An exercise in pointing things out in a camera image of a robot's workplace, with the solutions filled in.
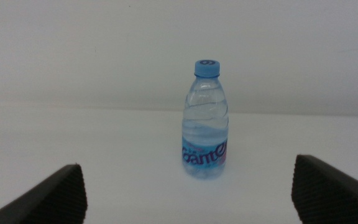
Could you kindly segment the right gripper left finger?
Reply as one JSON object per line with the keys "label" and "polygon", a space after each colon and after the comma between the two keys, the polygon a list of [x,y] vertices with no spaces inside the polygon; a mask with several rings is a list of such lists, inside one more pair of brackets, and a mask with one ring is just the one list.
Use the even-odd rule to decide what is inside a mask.
{"label": "right gripper left finger", "polygon": [[0,208],[0,224],[83,223],[87,208],[81,166],[70,164]]}

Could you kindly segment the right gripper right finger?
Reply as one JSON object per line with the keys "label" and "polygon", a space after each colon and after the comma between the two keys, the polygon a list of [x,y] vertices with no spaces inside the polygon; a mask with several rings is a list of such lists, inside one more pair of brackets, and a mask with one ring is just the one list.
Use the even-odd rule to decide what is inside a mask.
{"label": "right gripper right finger", "polygon": [[302,223],[358,223],[358,180],[314,156],[296,157],[291,199]]}

